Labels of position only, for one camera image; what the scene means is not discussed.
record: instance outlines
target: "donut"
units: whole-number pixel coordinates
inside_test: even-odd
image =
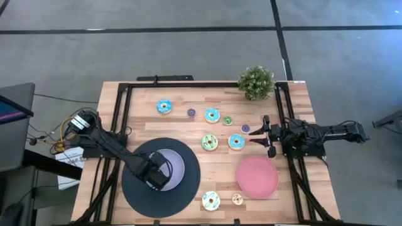
[[[159,114],[167,114],[171,111],[171,102],[170,100],[159,100],[156,104],[156,110]]]
[[[187,116],[194,117],[195,116],[195,110],[194,109],[187,110]]]
[[[249,125],[242,125],[241,126],[241,132],[244,134],[248,134],[250,132],[250,126]]]
[[[205,111],[205,120],[209,123],[216,123],[219,121],[220,113],[218,109],[207,109]]]
[[[232,134],[227,142],[229,143],[229,147],[231,149],[238,151],[244,147],[244,137],[242,137],[240,134]]]
[[[202,196],[202,206],[208,211],[214,211],[219,208],[220,198],[214,191],[207,191]]]
[[[235,205],[241,205],[243,203],[243,197],[239,194],[234,194],[232,196],[232,202]]]
[[[218,146],[218,139],[214,135],[206,135],[201,140],[202,147],[206,151],[213,151]]]
[[[230,126],[233,123],[233,119],[231,116],[224,117],[224,124]]]

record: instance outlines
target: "green plant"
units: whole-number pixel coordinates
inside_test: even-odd
[[[261,66],[246,68],[238,81],[239,90],[245,91],[247,100],[263,100],[274,90],[274,73]]]

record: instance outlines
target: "concrete floor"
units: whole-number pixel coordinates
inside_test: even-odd
[[[283,26],[402,24],[401,1],[277,2]],[[11,0],[0,30],[274,26],[272,15],[265,0]],[[402,106],[402,31],[285,31],[284,36],[293,78],[307,81],[317,122],[357,120],[371,137],[363,145],[325,144],[342,219],[400,225],[400,135],[373,129],[371,121]],[[97,100],[107,80],[154,74],[235,80],[254,65],[285,79],[275,31],[0,35],[0,86],[34,82],[38,94],[77,100]],[[83,106],[35,97],[31,123],[49,131]],[[49,156],[47,146],[27,148]],[[39,176],[38,186],[56,183],[53,175]],[[57,206],[40,209],[37,225],[67,223],[76,192],[75,187],[39,193],[37,207]]]

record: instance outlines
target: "green frosted donut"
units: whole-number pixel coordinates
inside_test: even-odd
[[[213,151],[218,146],[218,139],[211,134],[208,134],[202,138],[202,147],[207,151]]]
[[[231,116],[224,117],[224,124],[230,126],[233,123],[233,119]]]

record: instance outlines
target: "wooden tabletop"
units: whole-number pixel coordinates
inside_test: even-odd
[[[98,111],[105,129],[111,127],[118,83],[103,84]],[[289,82],[289,88],[295,117],[315,122],[306,83]],[[118,125],[121,124],[124,95]],[[169,114],[161,116],[157,113],[155,106],[160,99],[172,101],[173,110]],[[210,107],[220,110],[221,120],[216,124],[209,124],[204,119],[204,112]],[[189,108],[197,111],[197,116],[193,119],[187,117]],[[184,210],[160,219],[161,223],[233,223],[235,218],[239,218],[241,223],[295,223],[298,221],[288,163],[282,155],[280,143],[274,143],[278,154],[270,159],[276,166],[280,179],[277,191],[270,198],[256,200],[247,197],[236,182],[236,169],[239,163],[248,156],[267,156],[267,149],[262,145],[249,142],[248,139],[251,137],[245,135],[245,147],[240,151],[233,151],[228,147],[227,139],[231,134],[240,134],[242,124],[250,125],[252,131],[259,129],[264,115],[270,116],[272,124],[280,123],[274,94],[267,100],[249,101],[237,88],[138,88],[133,90],[128,118],[128,126],[133,129],[133,132],[128,137],[127,148],[134,151],[140,144],[150,139],[171,137],[187,144],[200,162],[201,182],[197,195]],[[231,116],[233,125],[225,126],[222,122],[224,116]],[[217,136],[219,146],[215,151],[206,152],[201,147],[201,138],[206,134]],[[89,206],[97,162],[98,159],[88,159],[85,162],[72,220],[79,218]],[[339,218],[327,167],[315,157],[307,157],[305,162],[313,194],[329,214]],[[96,187],[99,186],[102,164],[103,162],[99,168]],[[216,191],[221,197],[222,202],[218,210],[208,212],[202,207],[201,197],[206,191]],[[240,193],[244,197],[244,202],[240,206],[234,205],[231,201],[235,193]],[[300,193],[303,213],[305,219],[308,219],[305,196],[303,192]],[[101,220],[106,218],[108,200],[109,194],[106,194]],[[119,176],[112,223],[153,223],[153,220],[130,207],[122,193]]]

